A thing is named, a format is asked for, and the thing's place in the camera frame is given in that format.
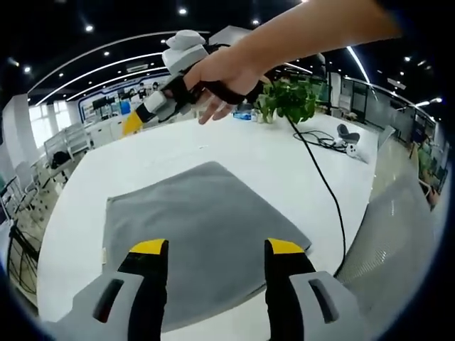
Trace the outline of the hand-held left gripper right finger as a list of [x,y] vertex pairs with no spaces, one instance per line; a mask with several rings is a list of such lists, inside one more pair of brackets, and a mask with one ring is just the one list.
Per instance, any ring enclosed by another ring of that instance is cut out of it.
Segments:
[[264,275],[271,340],[366,339],[356,297],[297,244],[266,239]]

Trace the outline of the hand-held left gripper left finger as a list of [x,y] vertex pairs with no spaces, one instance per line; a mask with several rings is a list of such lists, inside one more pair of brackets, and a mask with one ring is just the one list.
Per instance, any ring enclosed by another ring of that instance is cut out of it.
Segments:
[[160,340],[167,301],[168,241],[132,247],[73,298],[69,313],[46,324],[54,340]]

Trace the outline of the person's right hand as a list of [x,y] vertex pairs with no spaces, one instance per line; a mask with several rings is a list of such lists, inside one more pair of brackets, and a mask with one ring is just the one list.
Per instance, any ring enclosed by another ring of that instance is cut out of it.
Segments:
[[[246,95],[253,90],[261,76],[273,67],[268,57],[268,54],[252,52],[247,48],[222,48],[195,64],[183,80],[188,89],[202,81],[220,81],[229,90]],[[197,105],[205,108],[198,120],[200,124],[211,119],[220,120],[235,108],[210,90],[203,91]]]

